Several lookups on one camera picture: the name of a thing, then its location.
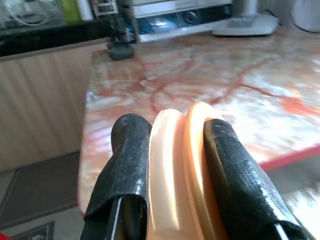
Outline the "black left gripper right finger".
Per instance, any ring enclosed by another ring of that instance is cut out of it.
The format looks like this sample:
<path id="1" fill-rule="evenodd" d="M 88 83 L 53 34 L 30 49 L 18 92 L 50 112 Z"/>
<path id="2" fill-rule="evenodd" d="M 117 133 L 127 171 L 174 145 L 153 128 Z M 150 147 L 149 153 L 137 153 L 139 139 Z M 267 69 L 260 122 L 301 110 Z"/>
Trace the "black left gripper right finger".
<path id="1" fill-rule="evenodd" d="M 219 214 L 231 240 L 306 240 L 275 185 L 221 119 L 203 126 L 205 159 Z"/>

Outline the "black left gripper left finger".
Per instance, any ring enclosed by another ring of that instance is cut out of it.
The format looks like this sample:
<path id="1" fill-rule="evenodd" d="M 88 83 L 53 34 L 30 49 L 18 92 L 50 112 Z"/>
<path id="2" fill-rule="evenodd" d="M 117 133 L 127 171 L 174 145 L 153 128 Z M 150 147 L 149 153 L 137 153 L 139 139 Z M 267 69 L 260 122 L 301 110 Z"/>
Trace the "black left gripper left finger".
<path id="1" fill-rule="evenodd" d="M 100 172 L 85 215 L 82 240 L 145 240 L 149 215 L 149 141 L 142 116 L 119 117 L 111 130 L 113 155 Z"/>

